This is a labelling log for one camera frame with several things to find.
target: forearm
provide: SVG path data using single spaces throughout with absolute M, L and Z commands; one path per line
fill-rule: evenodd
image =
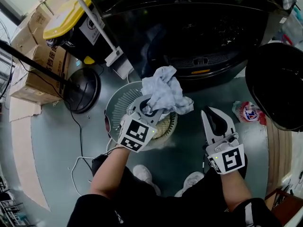
M 90 186 L 90 193 L 111 198 L 117 191 L 125 169 L 130 150 L 114 149 L 96 172 Z
M 251 194 L 238 171 L 221 175 L 223 195 L 230 212 L 240 203 L 251 199 Z

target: black sleeve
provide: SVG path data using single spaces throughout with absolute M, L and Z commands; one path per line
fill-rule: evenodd
M 109 199 L 88 194 L 78 198 L 67 227 L 113 226 L 118 223 L 118 217 Z
M 262 199 L 247 200 L 237 206 L 232 214 L 237 222 L 246 223 L 248 227 L 282 227 L 280 221 L 268 209 Z

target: gray floor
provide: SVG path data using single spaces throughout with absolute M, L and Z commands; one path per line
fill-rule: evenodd
M 105 152 L 109 140 L 104 124 L 104 110 L 109 98 L 126 80 L 121 80 L 109 68 L 100 76 L 102 89 L 96 105 L 87 113 L 75 115 L 83 127 L 83 152 L 96 157 Z M 183 186 L 183 181 L 193 171 L 202 171 L 202 146 L 205 143 L 200 110 L 213 106 L 231 116 L 244 143 L 249 164 L 246 182 L 254 197 L 265 197 L 268 171 L 267 133 L 259 123 L 239 123 L 232 113 L 235 100 L 252 101 L 245 78 L 237 78 L 228 84 L 187 94 L 195 102 L 195 110 L 180 116 L 177 128 L 168 146 L 139 154 L 131 153 L 127 166 L 146 165 L 153 174 L 154 182 L 163 196 L 174 195 Z M 79 128 L 72 120 L 63 102 L 53 106 L 44 105 L 42 114 L 32 117 L 32 141 L 39 180 L 51 212 L 39 207 L 21 191 L 11 150 L 10 125 L 6 111 L 1 121 L 0 162 L 4 176 L 24 203 L 30 218 L 41 226 L 66 226 L 78 198 L 71 182 L 71 169 L 80 155 Z M 80 161 L 74 172 L 75 183 L 81 194 L 89 189 L 92 179 L 89 168 Z

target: yellow label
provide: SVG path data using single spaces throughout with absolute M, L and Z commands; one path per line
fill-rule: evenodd
M 35 92 L 35 94 L 38 95 L 38 96 L 42 96 L 42 95 L 44 95 L 45 93 L 43 93 L 43 92 Z
M 203 73 L 203 72 L 209 72 L 210 69 L 207 69 L 207 70 L 196 70 L 196 71 L 193 71 L 191 74 L 199 74 L 199 73 Z
M 85 57 L 83 62 L 87 65 L 91 65 L 91 64 L 95 63 L 95 61 L 92 58 L 90 58 L 89 56 Z

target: rag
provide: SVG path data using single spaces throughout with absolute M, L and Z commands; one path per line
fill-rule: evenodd
M 180 83 L 173 76 L 176 71 L 173 66 L 163 66 L 158 68 L 152 77 L 142 79 L 142 94 L 152 94 L 143 109 L 144 113 L 164 109 L 161 120 L 170 112 L 187 114 L 194 110 L 194 101 L 183 96 Z

